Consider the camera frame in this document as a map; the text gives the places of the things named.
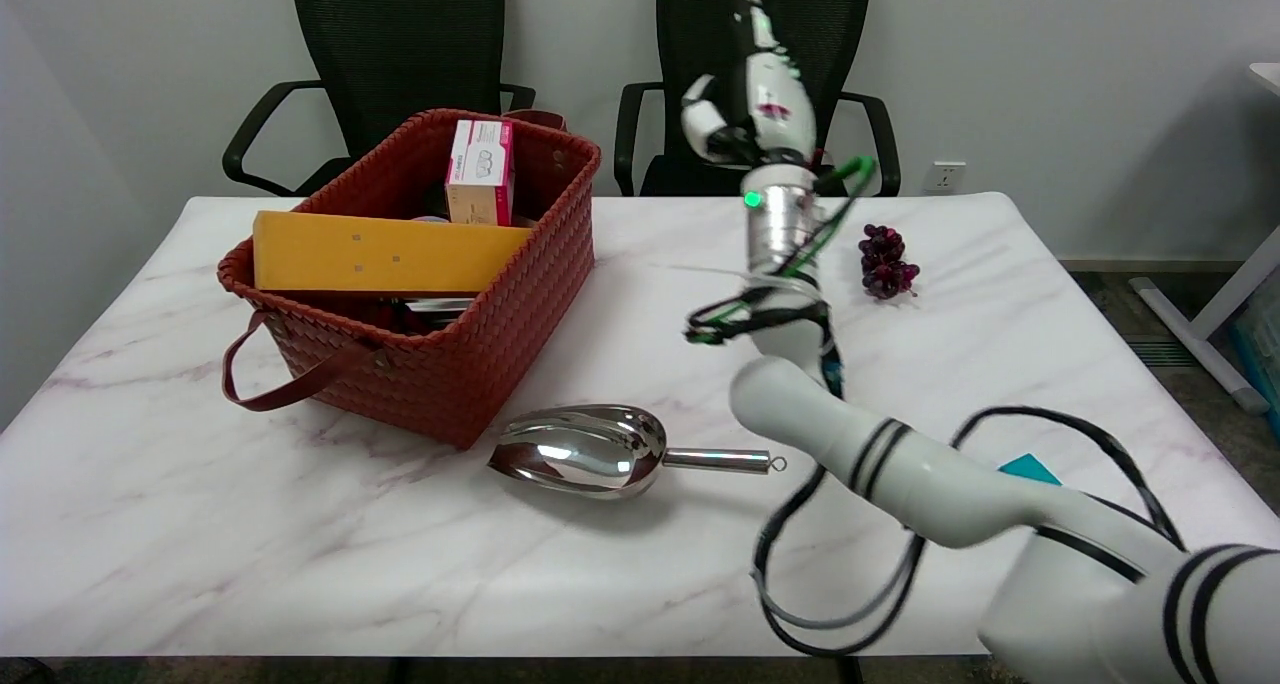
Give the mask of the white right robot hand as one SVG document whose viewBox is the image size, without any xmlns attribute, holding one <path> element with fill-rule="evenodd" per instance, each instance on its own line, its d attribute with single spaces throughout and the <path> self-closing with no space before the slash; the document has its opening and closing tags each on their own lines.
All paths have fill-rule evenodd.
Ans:
<svg viewBox="0 0 1280 684">
<path fill-rule="evenodd" d="M 690 149 L 717 167 L 809 167 L 815 110 L 762 0 L 736 0 L 732 32 L 737 61 L 723 76 L 699 77 L 681 99 Z"/>
</svg>

